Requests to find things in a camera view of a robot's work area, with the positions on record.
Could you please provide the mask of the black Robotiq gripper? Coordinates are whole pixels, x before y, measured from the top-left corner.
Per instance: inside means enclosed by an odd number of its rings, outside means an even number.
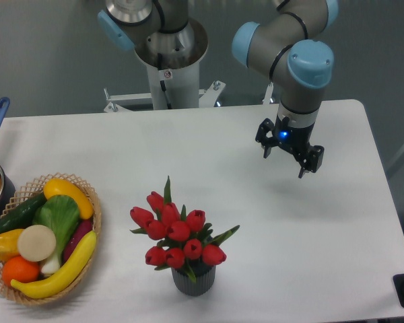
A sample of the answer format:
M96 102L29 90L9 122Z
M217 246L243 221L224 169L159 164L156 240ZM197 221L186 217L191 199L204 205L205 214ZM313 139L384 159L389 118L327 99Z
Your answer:
M312 114L278 112L275 124L266 118L259 125L255 137L255 141L263 148L263 157L268 158L274 147L291 154L303 154L298 160L301 166L298 177L302 178L309 172L316 173L322 165L325 148L310 145L315 120L315 112Z

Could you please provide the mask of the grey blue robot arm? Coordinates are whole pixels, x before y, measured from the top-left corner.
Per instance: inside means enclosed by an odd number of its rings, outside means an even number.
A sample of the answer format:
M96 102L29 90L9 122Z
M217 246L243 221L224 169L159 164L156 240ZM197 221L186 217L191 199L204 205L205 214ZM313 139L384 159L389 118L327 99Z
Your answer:
M256 141L265 155L278 147L294 156L302 174L316 172L324 149L310 144L334 55L315 36L336 19L336 1L276 1L278 17L243 24L232 41L234 58L280 87L275 120L265 119ZM122 50L146 66L156 110L198 108L199 63L207 32L189 15L187 1L107 1L98 23Z

